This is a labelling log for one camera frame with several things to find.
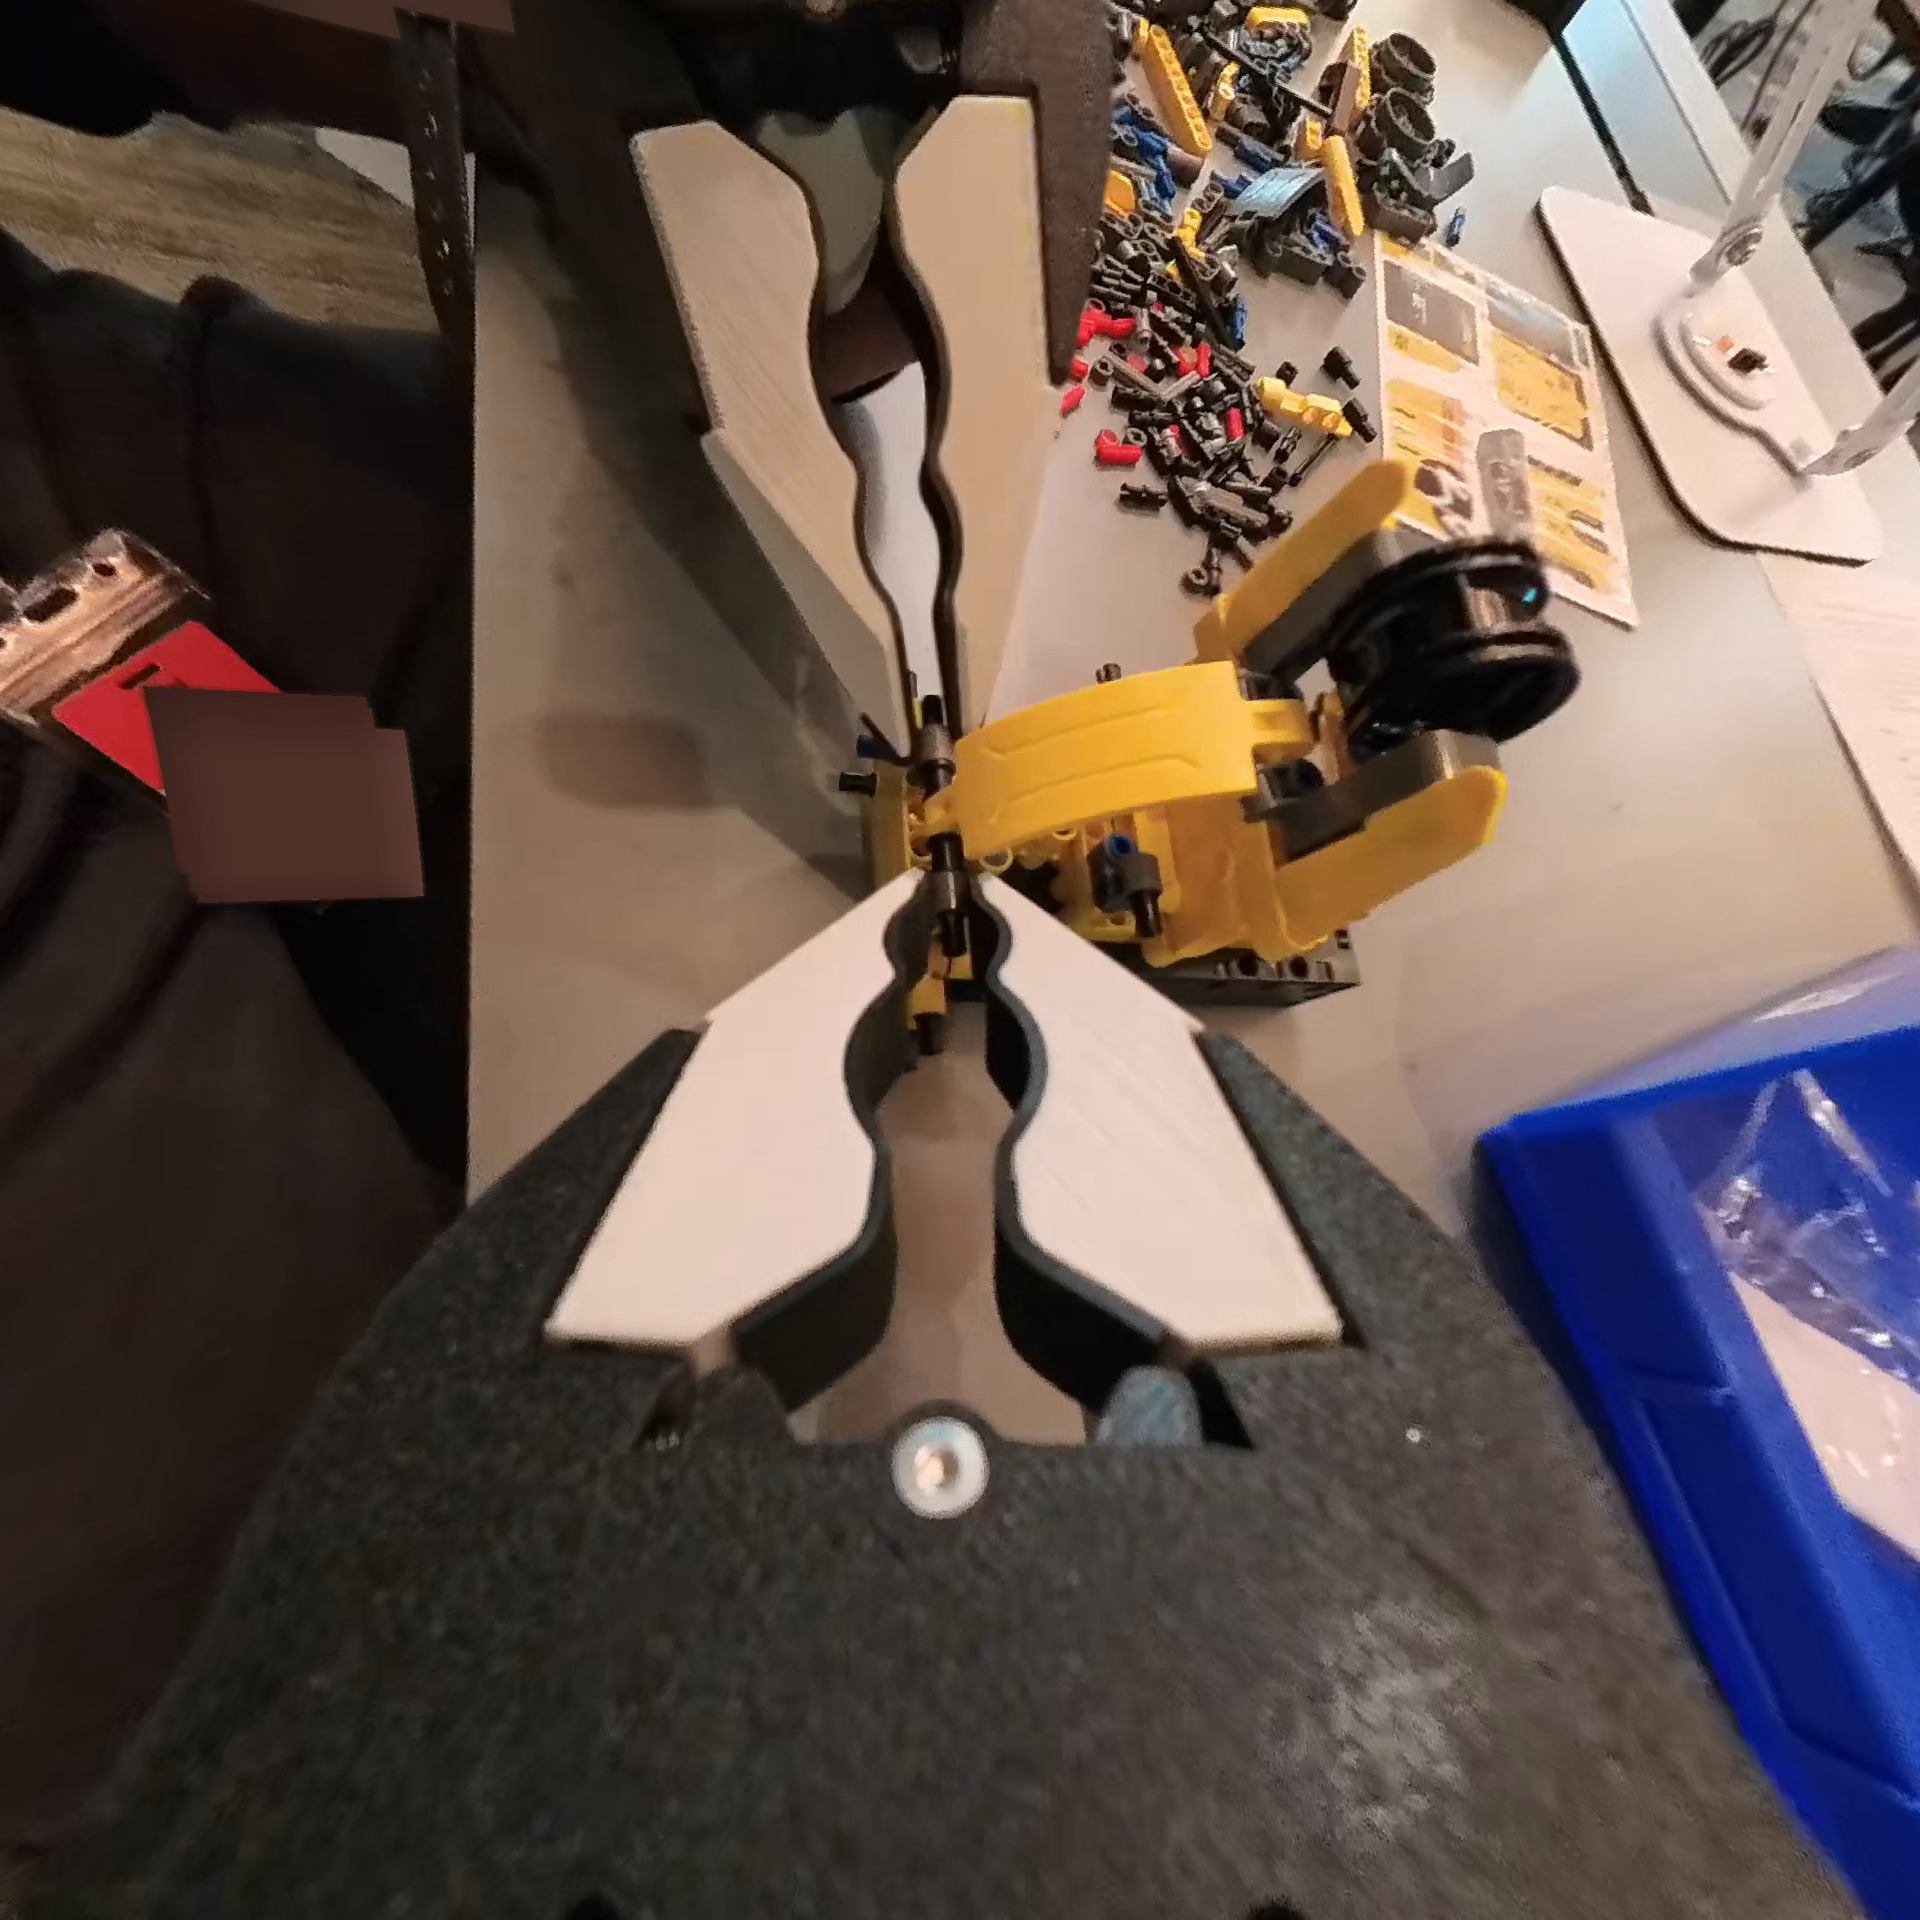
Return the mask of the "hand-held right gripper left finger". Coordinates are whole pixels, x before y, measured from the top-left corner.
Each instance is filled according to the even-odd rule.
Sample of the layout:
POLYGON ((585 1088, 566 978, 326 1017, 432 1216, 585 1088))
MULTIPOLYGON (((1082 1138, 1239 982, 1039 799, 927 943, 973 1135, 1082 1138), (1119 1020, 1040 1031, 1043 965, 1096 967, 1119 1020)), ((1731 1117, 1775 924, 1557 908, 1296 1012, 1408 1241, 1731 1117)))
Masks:
POLYGON ((553 1342, 816 1400, 881 1343, 897 1296, 893 1150, 906 999, 928 961, 921 874, 713 1006, 544 1321, 553 1342))

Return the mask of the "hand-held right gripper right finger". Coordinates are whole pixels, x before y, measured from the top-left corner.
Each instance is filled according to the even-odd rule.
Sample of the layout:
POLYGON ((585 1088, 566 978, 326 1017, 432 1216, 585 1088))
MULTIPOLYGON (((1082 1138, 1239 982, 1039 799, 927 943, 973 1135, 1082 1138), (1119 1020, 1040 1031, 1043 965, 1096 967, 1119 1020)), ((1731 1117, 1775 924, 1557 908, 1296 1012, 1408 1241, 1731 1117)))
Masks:
POLYGON ((1330 1350, 1337 1297, 1176 1000, 1023 897, 975 889, 995 1150, 995 1301, 1090 1420, 1139 1369, 1330 1350))

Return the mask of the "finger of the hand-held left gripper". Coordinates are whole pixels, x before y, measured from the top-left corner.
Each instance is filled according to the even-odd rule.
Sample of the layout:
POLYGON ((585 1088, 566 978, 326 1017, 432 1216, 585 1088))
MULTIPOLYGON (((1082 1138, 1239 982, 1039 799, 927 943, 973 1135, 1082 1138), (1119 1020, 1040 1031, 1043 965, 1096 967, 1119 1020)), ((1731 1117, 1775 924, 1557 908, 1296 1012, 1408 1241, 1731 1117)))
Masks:
POLYGON ((959 93, 895 172, 895 248, 931 329, 923 490, 952 724, 990 718, 1055 439, 1033 103, 959 93))
POLYGON ((863 476, 814 366, 823 303, 881 234, 886 117, 703 118, 631 136, 631 167, 704 399, 704 457, 863 728, 911 734, 906 650, 863 540, 863 476))

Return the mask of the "yellow toy brick vehicle model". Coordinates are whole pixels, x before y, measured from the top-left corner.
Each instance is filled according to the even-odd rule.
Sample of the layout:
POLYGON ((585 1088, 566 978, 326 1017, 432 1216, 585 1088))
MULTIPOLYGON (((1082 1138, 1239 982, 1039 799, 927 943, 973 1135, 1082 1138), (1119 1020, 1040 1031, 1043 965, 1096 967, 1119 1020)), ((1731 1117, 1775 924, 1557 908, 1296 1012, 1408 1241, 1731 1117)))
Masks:
MULTIPOLYGON (((1250 694, 1301 698, 1310 753, 1267 764, 1239 799, 1143 806, 967 858, 969 880, 1010 881, 1146 975, 1343 988, 1353 925, 1494 840, 1503 744, 1577 690, 1533 545, 1416 534, 1406 490, 1387 457, 1358 471, 1210 596, 1178 663, 1232 661, 1250 694)), ((928 878, 911 761, 865 736, 840 777, 877 881, 928 878)))

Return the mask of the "yellow curved toy panel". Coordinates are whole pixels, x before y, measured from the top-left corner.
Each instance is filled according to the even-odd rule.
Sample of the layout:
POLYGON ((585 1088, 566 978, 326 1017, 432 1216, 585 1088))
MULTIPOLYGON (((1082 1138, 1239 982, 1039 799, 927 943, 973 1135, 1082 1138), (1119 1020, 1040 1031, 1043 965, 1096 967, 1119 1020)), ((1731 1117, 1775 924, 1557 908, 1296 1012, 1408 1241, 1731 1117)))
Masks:
POLYGON ((1247 798, 1267 764, 1312 746, 1309 706, 1250 694, 1232 661, 1090 682, 965 734, 920 836, 984 862, 1127 812, 1247 798))

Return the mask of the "pile of toy brick parts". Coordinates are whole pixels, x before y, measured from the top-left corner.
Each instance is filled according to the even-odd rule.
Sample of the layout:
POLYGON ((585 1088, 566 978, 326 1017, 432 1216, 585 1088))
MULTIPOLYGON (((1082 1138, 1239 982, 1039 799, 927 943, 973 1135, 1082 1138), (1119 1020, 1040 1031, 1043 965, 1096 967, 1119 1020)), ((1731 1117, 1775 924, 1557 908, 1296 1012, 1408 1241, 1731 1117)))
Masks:
POLYGON ((1257 358, 1256 292, 1353 303, 1375 246, 1422 244, 1475 162, 1434 122, 1437 53, 1357 5, 1110 5, 1113 89, 1089 300, 1061 417, 1112 409, 1119 511, 1201 540, 1210 598, 1291 525, 1330 447, 1371 441, 1352 353, 1257 358))

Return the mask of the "black perforated metal bar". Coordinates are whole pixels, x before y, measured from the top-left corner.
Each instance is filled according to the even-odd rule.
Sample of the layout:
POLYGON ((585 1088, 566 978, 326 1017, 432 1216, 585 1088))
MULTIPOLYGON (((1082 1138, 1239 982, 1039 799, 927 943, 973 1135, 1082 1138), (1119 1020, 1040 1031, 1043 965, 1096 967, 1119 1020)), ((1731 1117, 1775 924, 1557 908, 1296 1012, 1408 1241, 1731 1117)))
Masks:
POLYGON ((461 26, 397 10, 397 84, 429 301, 445 337, 473 361, 473 185, 465 130, 461 26))

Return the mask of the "person's dark clothing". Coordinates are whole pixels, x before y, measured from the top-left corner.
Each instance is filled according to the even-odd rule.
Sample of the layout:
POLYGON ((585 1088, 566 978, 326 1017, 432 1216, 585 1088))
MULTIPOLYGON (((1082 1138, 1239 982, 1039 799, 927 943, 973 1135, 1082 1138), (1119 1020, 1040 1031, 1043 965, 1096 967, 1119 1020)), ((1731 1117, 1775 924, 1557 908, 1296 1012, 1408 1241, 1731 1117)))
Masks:
POLYGON ((6 726, 3 1824, 49 1850, 466 1162, 472 465, 442 337, 6 234, 6 581, 146 540, 270 682, 400 728, 419 900, 198 905, 155 804, 6 726))

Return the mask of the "yellow printed sticker sheet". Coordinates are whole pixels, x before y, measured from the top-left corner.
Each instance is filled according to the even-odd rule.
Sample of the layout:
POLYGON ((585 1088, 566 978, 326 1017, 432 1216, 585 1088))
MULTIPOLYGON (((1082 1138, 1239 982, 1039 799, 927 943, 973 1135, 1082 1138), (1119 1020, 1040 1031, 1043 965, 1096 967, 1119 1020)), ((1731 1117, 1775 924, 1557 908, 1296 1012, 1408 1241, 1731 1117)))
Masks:
POLYGON ((1399 525, 1529 544, 1555 596, 1633 630, 1625 519, 1592 332, 1458 250, 1376 239, 1379 424, 1399 525))

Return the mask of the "blue storage bin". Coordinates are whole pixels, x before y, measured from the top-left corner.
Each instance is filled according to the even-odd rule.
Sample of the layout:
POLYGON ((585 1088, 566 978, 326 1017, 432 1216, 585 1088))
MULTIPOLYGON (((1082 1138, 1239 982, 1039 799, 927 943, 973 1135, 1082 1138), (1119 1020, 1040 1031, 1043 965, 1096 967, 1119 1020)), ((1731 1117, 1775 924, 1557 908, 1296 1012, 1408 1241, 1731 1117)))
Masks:
POLYGON ((1694 1192, 1792 1068, 1917 1156, 1919 959, 1885 949, 1477 1138, 1480 1246, 1640 1510, 1744 1737, 1872 1914, 1919 1910, 1919 1557, 1837 1497, 1694 1192))

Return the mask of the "clear plastic bag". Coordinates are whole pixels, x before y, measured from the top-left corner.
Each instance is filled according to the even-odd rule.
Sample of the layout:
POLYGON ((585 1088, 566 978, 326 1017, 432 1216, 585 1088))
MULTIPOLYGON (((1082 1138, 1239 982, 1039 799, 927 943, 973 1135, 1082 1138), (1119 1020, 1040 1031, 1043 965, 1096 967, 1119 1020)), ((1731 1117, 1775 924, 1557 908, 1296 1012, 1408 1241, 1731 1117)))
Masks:
POLYGON ((1694 1205, 1833 1497, 1917 1559, 1917 1156, 1802 1064, 1753 1094, 1694 1205))

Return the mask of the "white paper sheet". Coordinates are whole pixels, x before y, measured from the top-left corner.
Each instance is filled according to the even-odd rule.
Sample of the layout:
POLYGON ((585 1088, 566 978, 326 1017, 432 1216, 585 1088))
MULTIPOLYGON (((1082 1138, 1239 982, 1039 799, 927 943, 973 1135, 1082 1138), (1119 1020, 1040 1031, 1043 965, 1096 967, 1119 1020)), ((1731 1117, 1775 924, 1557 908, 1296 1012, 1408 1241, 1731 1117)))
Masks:
POLYGON ((1815 693, 1910 874, 1919 874, 1919 584, 1872 567, 1766 554, 1815 693))

